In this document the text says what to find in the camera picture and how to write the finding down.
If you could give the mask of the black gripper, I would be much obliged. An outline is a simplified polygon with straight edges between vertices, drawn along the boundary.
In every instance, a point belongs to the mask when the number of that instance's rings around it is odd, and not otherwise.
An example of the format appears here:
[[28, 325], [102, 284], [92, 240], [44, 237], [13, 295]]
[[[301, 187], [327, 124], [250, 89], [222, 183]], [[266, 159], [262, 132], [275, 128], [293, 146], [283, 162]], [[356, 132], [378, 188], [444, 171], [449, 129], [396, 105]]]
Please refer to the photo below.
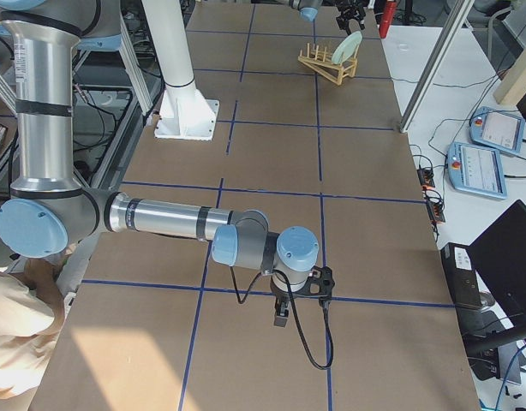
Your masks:
[[357, 21], [360, 29], [364, 30], [365, 27], [365, 10], [362, 0], [339, 0], [336, 1], [336, 7], [339, 12], [339, 16], [336, 21], [340, 27], [348, 27], [350, 21]]
[[289, 282], [293, 293], [302, 288], [302, 280], [300, 278], [288, 276], [286, 274], [273, 273], [270, 281], [271, 291], [277, 298], [274, 304], [275, 312], [273, 325], [282, 328], [287, 325], [289, 318], [290, 297], [287, 282]]

